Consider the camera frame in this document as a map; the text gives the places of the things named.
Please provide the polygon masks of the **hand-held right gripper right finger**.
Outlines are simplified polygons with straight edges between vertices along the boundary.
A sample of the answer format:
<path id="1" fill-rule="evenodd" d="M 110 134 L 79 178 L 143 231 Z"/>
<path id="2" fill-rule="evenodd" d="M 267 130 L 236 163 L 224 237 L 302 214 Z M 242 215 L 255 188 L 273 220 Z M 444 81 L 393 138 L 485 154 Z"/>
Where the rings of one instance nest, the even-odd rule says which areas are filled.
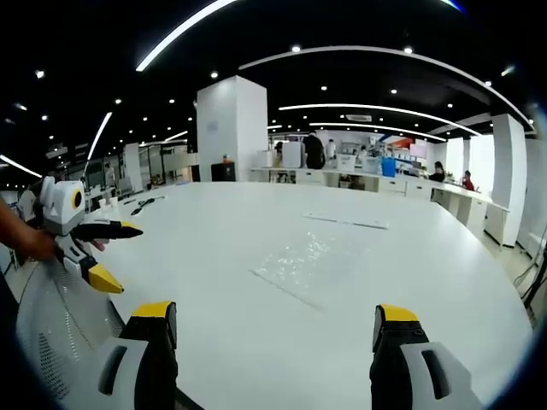
<path id="1" fill-rule="evenodd" d="M 375 308 L 372 353 L 372 409 L 483 407 L 468 369 L 442 343 L 431 342 L 408 309 Z"/>

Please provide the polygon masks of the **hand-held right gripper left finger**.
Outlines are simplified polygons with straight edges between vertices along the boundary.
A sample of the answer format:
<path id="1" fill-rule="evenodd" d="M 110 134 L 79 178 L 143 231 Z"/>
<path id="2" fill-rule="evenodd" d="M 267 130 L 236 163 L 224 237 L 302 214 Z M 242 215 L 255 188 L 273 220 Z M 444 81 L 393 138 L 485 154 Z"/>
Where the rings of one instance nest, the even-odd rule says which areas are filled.
<path id="1" fill-rule="evenodd" d="M 133 311 L 119 337 L 94 352 L 83 382 L 85 409 L 174 409 L 178 364 L 176 303 Z"/>

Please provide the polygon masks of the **person's left hand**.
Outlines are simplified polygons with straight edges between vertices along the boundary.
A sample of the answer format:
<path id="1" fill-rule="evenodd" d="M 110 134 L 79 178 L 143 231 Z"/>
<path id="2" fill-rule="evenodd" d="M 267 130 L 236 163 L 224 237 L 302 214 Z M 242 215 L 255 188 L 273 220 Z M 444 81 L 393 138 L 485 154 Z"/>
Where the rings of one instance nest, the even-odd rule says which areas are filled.
<path id="1" fill-rule="evenodd" d="M 47 261 L 55 256 L 56 242 L 47 231 L 28 227 L 22 237 L 21 250 L 36 261 Z"/>

